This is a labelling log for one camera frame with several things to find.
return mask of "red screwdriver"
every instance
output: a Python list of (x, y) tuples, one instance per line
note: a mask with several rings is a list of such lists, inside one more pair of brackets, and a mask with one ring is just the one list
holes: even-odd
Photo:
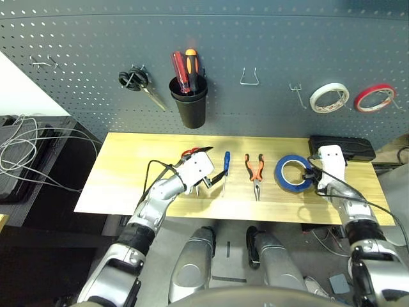
[(186, 76), (185, 65), (183, 64), (183, 58), (179, 51), (172, 53), (172, 63), (174, 67), (174, 72), (176, 73), (176, 78), (180, 85), (180, 91), (184, 94), (190, 92), (189, 82)]

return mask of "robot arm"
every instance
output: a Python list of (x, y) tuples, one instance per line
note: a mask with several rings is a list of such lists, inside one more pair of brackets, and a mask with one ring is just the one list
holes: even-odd
[[(345, 161), (341, 148), (323, 146), (318, 153), (323, 170), (344, 182)], [(386, 241), (363, 195), (325, 173), (318, 191), (325, 191), (328, 196), (324, 197), (338, 211), (351, 246), (355, 304), (384, 307), (408, 299), (409, 270), (395, 247)]]
[(156, 182), (136, 208), (118, 241), (110, 246), (88, 278), (77, 302), (134, 307), (141, 287), (138, 276), (168, 206), (180, 193), (191, 191), (213, 169), (207, 154), (196, 152), (176, 169), (177, 174)]

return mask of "gray pegboard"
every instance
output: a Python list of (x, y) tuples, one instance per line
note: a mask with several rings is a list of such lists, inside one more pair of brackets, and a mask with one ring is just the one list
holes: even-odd
[[(1, 50), (58, 104), (103, 139), (107, 131), (368, 138), (375, 148), (409, 130), (409, 112), (342, 108), (317, 114), (309, 97), (337, 82), (347, 105), (364, 88), (395, 87), (409, 111), (408, 1), (7, 1), (0, 2)], [(194, 47), (206, 67), (206, 123), (181, 124), (168, 84), (171, 52)], [(36, 71), (30, 56), (59, 63)], [(163, 113), (118, 72), (144, 64)], [(259, 86), (239, 84), (258, 69)], [(288, 84), (302, 85), (307, 110)]]

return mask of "wooden board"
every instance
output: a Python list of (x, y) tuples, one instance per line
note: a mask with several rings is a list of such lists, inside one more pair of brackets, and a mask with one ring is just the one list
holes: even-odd
[(3, 226), (7, 223), (8, 216), (6, 214), (0, 214), (0, 232), (3, 229)]
[[(307, 157), (307, 142), (307, 139), (296, 138), (109, 133), (75, 211), (132, 214), (142, 193), (149, 160), (176, 163), (186, 149), (213, 146), (208, 152), (215, 166), (212, 175), (222, 170), (224, 152), (231, 152), (224, 197), (221, 196), (222, 182), (209, 190), (201, 184), (199, 197), (194, 193), (179, 196), (169, 207), (168, 216), (340, 224), (337, 211), (312, 189), (293, 194), (282, 190), (275, 182), (277, 161), (288, 154)], [(254, 199), (253, 184), (244, 166), (245, 154), (250, 154), (254, 167), (258, 166), (258, 154), (264, 155), (261, 201)], [(149, 182), (161, 170), (161, 166), (152, 164)], [(371, 163), (349, 162), (346, 180), (368, 201), (388, 208)], [(380, 224), (393, 224), (386, 213), (374, 211)]]

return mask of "red tape roll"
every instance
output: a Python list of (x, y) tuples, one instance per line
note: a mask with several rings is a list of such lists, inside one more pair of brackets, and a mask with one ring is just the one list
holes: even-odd
[[(376, 106), (373, 106), (373, 107), (361, 107), (360, 106), (360, 103), (362, 102), (362, 100), (364, 100), (370, 94), (376, 93), (377, 91), (386, 91), (386, 94), (389, 97), (386, 98), (384, 101), (380, 102), (379, 104), (377, 104)], [(390, 96), (392, 96), (392, 98), (394, 98), (395, 95), (396, 95), (395, 89), (392, 86), (390, 86), (389, 84), (374, 85), (374, 86), (371, 86), (370, 88), (367, 88), (366, 90), (362, 91), (357, 96), (357, 98), (355, 98), (355, 108), (359, 112), (364, 112), (364, 113), (376, 112), (376, 111), (379, 111), (380, 109), (382, 109), (383, 107), (386, 107), (388, 104), (390, 104), (392, 102), (392, 99), (390, 98)]]

